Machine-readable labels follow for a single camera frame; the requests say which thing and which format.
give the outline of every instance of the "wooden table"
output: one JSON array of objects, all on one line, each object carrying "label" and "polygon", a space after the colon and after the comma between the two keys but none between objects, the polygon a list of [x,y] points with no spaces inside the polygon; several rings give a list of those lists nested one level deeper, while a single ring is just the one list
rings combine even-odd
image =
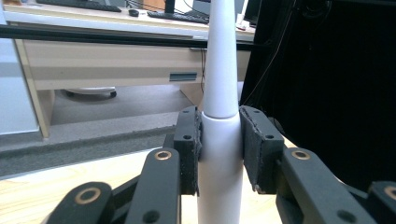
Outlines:
[{"label": "wooden table", "polygon": [[[288,147],[293,144],[286,141]],[[106,182],[115,188],[140,174],[149,150],[0,180],[0,223],[40,223],[76,186]],[[244,172],[240,223],[281,223],[274,195],[253,192]],[[196,197],[182,196],[182,223],[197,223]]]},{"label": "wooden table", "polygon": [[[207,38],[208,25],[150,18],[141,11],[138,18],[121,13],[73,7],[40,5],[28,0],[22,6],[4,5],[4,16],[12,25],[100,31],[121,35]],[[254,29],[235,31],[238,40],[252,41]],[[50,137],[54,90],[105,86],[195,84],[185,92],[199,92],[202,77],[202,52],[198,49],[123,46],[90,43],[65,43],[16,40],[21,64],[35,114],[43,137]],[[250,52],[238,51],[238,78],[243,81]],[[196,79],[171,81],[170,74],[195,73]]]}]

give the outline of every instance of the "white conical object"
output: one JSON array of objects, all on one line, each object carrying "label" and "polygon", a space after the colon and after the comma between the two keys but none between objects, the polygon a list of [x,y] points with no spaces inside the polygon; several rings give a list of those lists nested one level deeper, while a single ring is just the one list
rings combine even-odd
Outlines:
[{"label": "white conical object", "polygon": [[210,7],[198,221],[233,224],[239,223],[243,173],[234,2],[212,0]]}]

